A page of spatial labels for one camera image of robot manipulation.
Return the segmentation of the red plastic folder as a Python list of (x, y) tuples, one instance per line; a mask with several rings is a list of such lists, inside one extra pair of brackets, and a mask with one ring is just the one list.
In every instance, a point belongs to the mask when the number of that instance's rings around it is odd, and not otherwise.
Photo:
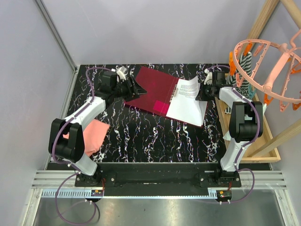
[(170, 96), (179, 78), (147, 67), (142, 67), (136, 77), (137, 83), (147, 91), (139, 98), (125, 102), (126, 105), (166, 117)]

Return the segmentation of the wooden tray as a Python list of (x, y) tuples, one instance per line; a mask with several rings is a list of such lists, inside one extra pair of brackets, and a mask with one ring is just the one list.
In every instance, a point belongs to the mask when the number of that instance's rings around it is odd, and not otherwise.
[[(231, 88), (228, 87), (217, 89), (217, 94), (215, 94), (214, 97), (222, 128), (222, 134), (226, 136), (229, 131), (230, 115), (226, 114), (224, 110), (227, 106), (232, 105), (232, 102), (239, 101), (240, 99), (232, 92)], [(274, 148), (267, 153), (255, 154), (255, 151), (271, 141), (273, 138), (265, 116), (263, 116), (262, 128), (263, 133), (261, 137), (257, 138), (255, 142), (253, 142), (244, 152), (244, 155), (241, 158), (242, 163), (274, 163), (281, 160), (277, 148)]]

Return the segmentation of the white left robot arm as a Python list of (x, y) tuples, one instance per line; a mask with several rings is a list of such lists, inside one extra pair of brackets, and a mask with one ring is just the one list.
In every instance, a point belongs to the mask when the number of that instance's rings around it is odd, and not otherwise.
[(48, 151), (57, 164), (72, 166), (85, 174), (85, 181), (91, 186), (100, 184), (102, 178), (96, 172), (97, 164), (85, 154), (83, 132), (97, 115), (104, 112), (116, 98), (132, 101), (145, 95), (132, 75), (125, 76), (121, 71), (105, 70), (97, 89), (73, 114), (64, 119), (54, 119), (51, 124)]

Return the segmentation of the pink folded cloth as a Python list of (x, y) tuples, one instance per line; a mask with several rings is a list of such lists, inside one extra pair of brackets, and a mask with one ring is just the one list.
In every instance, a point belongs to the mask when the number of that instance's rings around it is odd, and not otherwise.
[(98, 152), (103, 144), (110, 125), (93, 119), (83, 130), (84, 153), (88, 157)]

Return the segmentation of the striped sock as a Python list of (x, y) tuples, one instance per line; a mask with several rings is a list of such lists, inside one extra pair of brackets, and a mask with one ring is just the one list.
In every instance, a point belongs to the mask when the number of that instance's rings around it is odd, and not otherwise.
[[(239, 59), (239, 64), (241, 66), (241, 68), (247, 73), (248, 76), (251, 75), (252, 70), (251, 70), (251, 66), (252, 66), (252, 53), (248, 52), (246, 54), (246, 56), (241, 55), (240, 59)], [(235, 85), (236, 84), (236, 78), (235, 76), (231, 76), (229, 75), (226, 78), (226, 84), (227, 85)], [(251, 84), (247, 81), (244, 80), (242, 85), (239, 88), (236, 88), (237, 92), (240, 93), (241, 95), (248, 97), (249, 99), (252, 99), (255, 95), (256, 90), (252, 90)]]

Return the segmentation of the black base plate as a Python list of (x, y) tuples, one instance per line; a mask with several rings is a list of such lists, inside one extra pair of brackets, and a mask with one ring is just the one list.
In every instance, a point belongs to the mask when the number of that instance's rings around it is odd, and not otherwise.
[(209, 188), (239, 188), (241, 180), (218, 163), (99, 163), (93, 176), (76, 176), (75, 186), (104, 186), (105, 197), (198, 197)]

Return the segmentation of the aluminium frame rail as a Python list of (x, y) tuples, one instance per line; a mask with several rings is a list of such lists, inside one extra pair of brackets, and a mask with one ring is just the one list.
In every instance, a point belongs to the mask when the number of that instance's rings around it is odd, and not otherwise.
[[(77, 75), (77, 69), (78, 66), (74, 63), (69, 51), (67, 50), (66, 45), (64, 44), (63, 39), (61, 38), (55, 23), (53, 22), (53, 19), (51, 18), (51, 15), (49, 11), (47, 10), (47, 7), (42, 0), (35, 0), (34, 1), (35, 6), (37, 7), (38, 11), (40, 12), (45, 24), (47, 25), (48, 29), (51, 32), (52, 37), (54, 38), (56, 45), (59, 47), (62, 55), (64, 56), (65, 60), (68, 63), (68, 66), (71, 69), (71, 77), (69, 79), (68, 87), (65, 89), (66, 94), (64, 97), (63, 105), (61, 108), (60, 116), (65, 116), (67, 113), (67, 104), (71, 99), (71, 93), (74, 88), (75, 79)], [(42, 189), (41, 188), (31, 188), (29, 192), (29, 196), (26, 200), (25, 209), (23, 212), (23, 218), (21, 222), (19, 223), (20, 226), (32, 226), (34, 224), (34, 220), (37, 214), (37, 210), (39, 207), (40, 199), (41, 199)]]

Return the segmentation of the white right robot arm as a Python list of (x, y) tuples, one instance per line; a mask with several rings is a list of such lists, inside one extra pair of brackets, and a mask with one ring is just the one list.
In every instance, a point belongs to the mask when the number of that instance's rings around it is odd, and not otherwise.
[(196, 100), (218, 98), (231, 108), (229, 134), (230, 143), (220, 160), (221, 169), (214, 174), (214, 182), (225, 186), (230, 182), (228, 172), (238, 170), (239, 163), (248, 149), (263, 133), (263, 105), (240, 94), (236, 87), (227, 84), (225, 72), (206, 71), (204, 83), (200, 85)]

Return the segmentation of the white paper sheet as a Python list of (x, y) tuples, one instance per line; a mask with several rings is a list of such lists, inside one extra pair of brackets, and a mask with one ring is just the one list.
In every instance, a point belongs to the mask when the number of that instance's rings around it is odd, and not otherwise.
[(198, 76), (191, 80), (179, 79), (177, 82), (177, 95), (195, 99), (199, 93), (200, 83)]

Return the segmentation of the pink round clip hanger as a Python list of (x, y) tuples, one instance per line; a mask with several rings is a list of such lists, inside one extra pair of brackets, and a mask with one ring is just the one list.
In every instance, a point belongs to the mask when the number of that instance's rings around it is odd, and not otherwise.
[[(264, 103), (269, 105), (273, 99), (279, 100), (279, 108), (280, 111), (283, 112), (287, 109), (289, 104), (292, 105), (292, 109), (294, 111), (298, 110), (301, 107), (301, 99), (300, 98), (291, 98), (286, 97), (285, 93), (288, 88), (288, 83), (290, 81), (290, 77), (292, 74), (298, 74), (301, 72), (300, 69), (297, 67), (301, 65), (301, 57), (297, 55), (295, 52), (296, 50), (300, 49), (294, 43), (294, 40), (300, 36), (301, 32), (298, 31), (291, 39), (290, 45), (291, 48), (287, 48), (287, 44), (277, 44), (268, 40), (262, 39), (247, 39), (239, 42), (234, 50), (229, 54), (229, 65), (230, 65), (230, 75), (235, 75), (236, 78), (236, 85), (237, 87), (241, 87), (243, 81), (248, 81), (251, 86), (256, 88), (257, 90), (263, 92), (264, 95)], [(242, 68), (239, 64), (239, 54), (243, 54), (244, 56), (247, 52), (251, 49), (252, 46), (257, 46), (253, 56), (259, 56), (258, 61), (255, 63), (254, 68), (251, 70), (251, 74), (248, 75), (247, 72)], [(273, 47), (277, 49), (281, 55), (276, 64), (273, 66), (271, 72), (267, 76), (266, 81), (263, 84), (259, 84), (254, 80), (257, 71), (268, 52), (268, 49)], [(283, 68), (289, 64), (286, 77), (284, 79), (284, 83), (281, 89), (281, 92), (275, 93), (272, 91), (274, 82), (276, 81), (277, 77), (280, 75)]]

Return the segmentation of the white printed top paper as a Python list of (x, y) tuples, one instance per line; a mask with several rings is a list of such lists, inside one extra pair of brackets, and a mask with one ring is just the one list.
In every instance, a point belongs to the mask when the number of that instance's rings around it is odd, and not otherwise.
[(202, 127), (206, 110), (207, 101), (197, 101), (178, 94), (172, 98), (166, 117)]

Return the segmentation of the wooden rack frame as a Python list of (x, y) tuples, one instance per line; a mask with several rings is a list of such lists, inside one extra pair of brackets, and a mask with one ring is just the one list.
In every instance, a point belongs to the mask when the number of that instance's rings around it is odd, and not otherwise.
[[(287, 44), (287, 48), (290, 49), (290, 39), (298, 32), (301, 31), (301, 2), (299, 0), (267, 0), (264, 2), (257, 19), (255, 20), (251, 31), (249, 32), (247, 39), (262, 39), (268, 40), (277, 44)], [(253, 47), (253, 53), (255, 52), (257, 46)], [(297, 55), (301, 56), (301, 49), (296, 50)], [(259, 84), (263, 84), (269, 73), (271, 72), (273, 66), (276, 64), (280, 58), (281, 53), (270, 47), (266, 53), (258, 71), (255, 75), (254, 80)], [(256, 57), (253, 56), (253, 66), (258, 61), (260, 55)], [(280, 93), (289, 64), (287, 64), (280, 75), (274, 82), (272, 91), (275, 93)], [(301, 98), (299, 91), (301, 89), (301, 73), (292, 74), (290, 81), (288, 83), (288, 88), (285, 93), (286, 97), (291, 98)], [(264, 93), (257, 90), (254, 96), (255, 100), (262, 97), (264, 102)], [(292, 120), (292, 117), (281, 112), (279, 108), (279, 100), (273, 99), (269, 105), (267, 105), (267, 111), (264, 116), (266, 117), (267, 123), (269, 125), (271, 134), (273, 136), (272, 140), (264, 144), (261, 148), (255, 151), (255, 154), (267, 153), (270, 150), (277, 148), (284, 142), (290, 140), (294, 136), (300, 134), (301, 132), (301, 120), (298, 118), (292, 125), (287, 124)]]

